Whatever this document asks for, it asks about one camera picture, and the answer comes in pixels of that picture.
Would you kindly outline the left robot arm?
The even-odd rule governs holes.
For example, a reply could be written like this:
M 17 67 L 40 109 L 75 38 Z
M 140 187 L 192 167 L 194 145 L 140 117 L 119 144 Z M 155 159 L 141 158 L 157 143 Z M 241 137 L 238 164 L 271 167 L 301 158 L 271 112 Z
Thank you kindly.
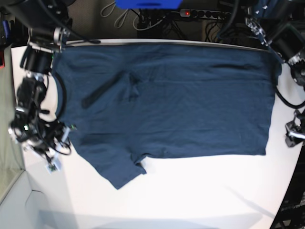
M 260 41 L 280 63 L 289 66 L 293 81 L 305 86 L 305 18 L 294 14 L 305 8 L 303 0 L 219 0 L 218 16 L 225 21 L 219 38 L 227 39 L 236 23 L 244 23 L 245 33 Z

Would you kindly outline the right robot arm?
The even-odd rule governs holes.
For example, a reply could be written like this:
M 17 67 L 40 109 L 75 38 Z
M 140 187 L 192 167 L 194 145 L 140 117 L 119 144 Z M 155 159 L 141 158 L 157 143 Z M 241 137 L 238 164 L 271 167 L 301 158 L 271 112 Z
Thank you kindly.
M 58 156 L 71 154 L 69 133 L 74 127 L 59 121 L 66 97 L 55 120 L 40 117 L 49 114 L 41 103 L 49 88 L 53 56 L 64 50 L 71 35 L 91 44 L 100 41 L 89 40 L 72 30 L 64 0 L 2 0 L 0 5 L 28 28 L 27 48 L 20 62 L 26 76 L 17 89 L 15 114 L 8 132 L 17 143 L 45 159 L 47 168 L 58 170 Z

